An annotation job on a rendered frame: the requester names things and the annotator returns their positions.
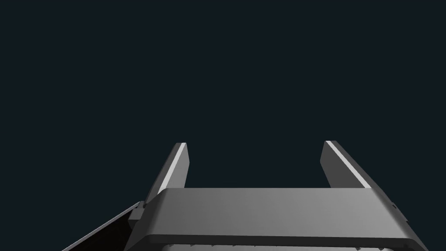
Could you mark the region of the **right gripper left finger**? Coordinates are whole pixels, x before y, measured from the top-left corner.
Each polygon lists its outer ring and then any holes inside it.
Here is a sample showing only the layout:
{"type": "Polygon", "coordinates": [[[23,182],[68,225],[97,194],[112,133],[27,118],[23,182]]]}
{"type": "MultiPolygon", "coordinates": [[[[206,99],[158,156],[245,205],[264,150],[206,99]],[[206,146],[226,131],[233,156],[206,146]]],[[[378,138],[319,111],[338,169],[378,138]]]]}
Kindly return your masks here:
{"type": "Polygon", "coordinates": [[[165,189],[184,188],[189,168],[189,155],[185,142],[176,143],[152,185],[145,204],[165,189]]]}

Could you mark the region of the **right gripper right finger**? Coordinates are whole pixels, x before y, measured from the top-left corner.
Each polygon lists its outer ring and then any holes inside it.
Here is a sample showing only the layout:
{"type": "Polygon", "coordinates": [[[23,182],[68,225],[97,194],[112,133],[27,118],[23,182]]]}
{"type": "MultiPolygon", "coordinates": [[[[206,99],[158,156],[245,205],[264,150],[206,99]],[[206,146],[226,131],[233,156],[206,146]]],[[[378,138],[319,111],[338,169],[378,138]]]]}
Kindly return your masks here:
{"type": "Polygon", "coordinates": [[[320,164],[332,188],[379,190],[379,186],[337,141],[325,141],[320,164]]]}

